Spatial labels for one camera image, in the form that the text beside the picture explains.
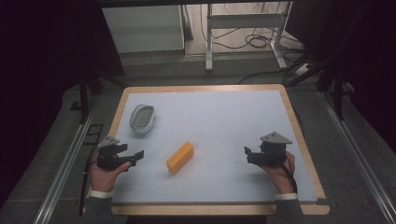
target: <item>metal soap dish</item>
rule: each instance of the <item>metal soap dish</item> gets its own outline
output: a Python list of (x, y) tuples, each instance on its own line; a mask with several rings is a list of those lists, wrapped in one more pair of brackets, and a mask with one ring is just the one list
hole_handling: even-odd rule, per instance
[(148, 132), (155, 120), (154, 106), (138, 105), (131, 116), (130, 125), (137, 133)]

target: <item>table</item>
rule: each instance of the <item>table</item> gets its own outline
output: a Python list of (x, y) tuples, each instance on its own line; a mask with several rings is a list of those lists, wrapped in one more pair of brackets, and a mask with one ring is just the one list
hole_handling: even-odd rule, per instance
[[(283, 103), (290, 118), (292, 129), (303, 155), (305, 165), (314, 185), (318, 201), (314, 204), (302, 204), (306, 215), (325, 215), (329, 213), (330, 206), (326, 203), (326, 196), (318, 179), (318, 174), (310, 157), (303, 135), (295, 117), (286, 90), (281, 85), (246, 85), (246, 86), (169, 86), (169, 87), (132, 87), (123, 92), (120, 104), (113, 119), (109, 135), (115, 136), (120, 124), (125, 103), (130, 93), (145, 92), (183, 92), (183, 91), (279, 91)], [(273, 215), (276, 207), (273, 204), (210, 204), (210, 205), (114, 205), (113, 213), (116, 215), (140, 215), (140, 216), (235, 216), (235, 215)]]

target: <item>yellow sponge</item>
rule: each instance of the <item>yellow sponge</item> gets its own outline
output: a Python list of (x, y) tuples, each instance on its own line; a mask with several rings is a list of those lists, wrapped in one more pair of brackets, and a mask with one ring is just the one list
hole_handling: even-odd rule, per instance
[(175, 154), (173, 154), (167, 161), (166, 165), (170, 173), (175, 175), (184, 164), (189, 161), (194, 155), (194, 146), (186, 142)]

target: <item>gray carpet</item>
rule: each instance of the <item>gray carpet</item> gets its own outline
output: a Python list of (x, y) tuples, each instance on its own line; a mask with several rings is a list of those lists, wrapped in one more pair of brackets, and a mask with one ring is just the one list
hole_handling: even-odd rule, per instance
[[(249, 74), (278, 70), (274, 58), (268, 55), (264, 57), (267, 60), (218, 58), (214, 63), (215, 70), (212, 73), (205, 72), (205, 63), (202, 60), (126, 65), (127, 77), (120, 77), (120, 80), (131, 86), (237, 84)], [(282, 78), (279, 73), (266, 73), (251, 77), (243, 84), (281, 83)], [(305, 141), (331, 206), (330, 214), (306, 216), (305, 223), (388, 223), (315, 90), (316, 78), (311, 77), (295, 87), (287, 88), (291, 103), (301, 117)], [(122, 89), (105, 79), (101, 81), (105, 86), (105, 91), (100, 95), (92, 125), (103, 124), (101, 137), (104, 137), (111, 126)], [(63, 107), (58, 118), (0, 212), (1, 224), (33, 223), (64, 154), (78, 130), (80, 114), (78, 111), (69, 110), (73, 102), (78, 100), (77, 87), (64, 94)], [(360, 116), (347, 97), (344, 99), (343, 106), (349, 130), (355, 136), (378, 179), (395, 201), (396, 179), (392, 173), (396, 168), (394, 153)], [(85, 139), (86, 143), (92, 141), (94, 141), (92, 137)], [(83, 145), (79, 150), (49, 223), (78, 223), (78, 197), (82, 171), (91, 147)], [(117, 219), (119, 223), (122, 223), (126, 217), (117, 217)], [(158, 223), (158, 219), (149, 217), (146, 219), (131, 217), (130, 220), (134, 223)], [(264, 222), (262, 217), (237, 220), (239, 223)], [(190, 221), (185, 219), (184, 222), (192, 223), (191, 219)], [(218, 223), (219, 220), (206, 219), (205, 222)], [(267, 223), (282, 222), (276, 217), (268, 217)]]

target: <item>person's left hand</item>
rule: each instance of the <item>person's left hand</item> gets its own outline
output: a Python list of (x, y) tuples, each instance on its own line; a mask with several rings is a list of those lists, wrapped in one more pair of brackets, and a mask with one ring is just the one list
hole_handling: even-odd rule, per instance
[(114, 171), (106, 171), (96, 165), (97, 157), (98, 154), (93, 156), (93, 163), (90, 171), (92, 190), (110, 192), (113, 190), (117, 176), (127, 170), (131, 166), (131, 163), (127, 161)]

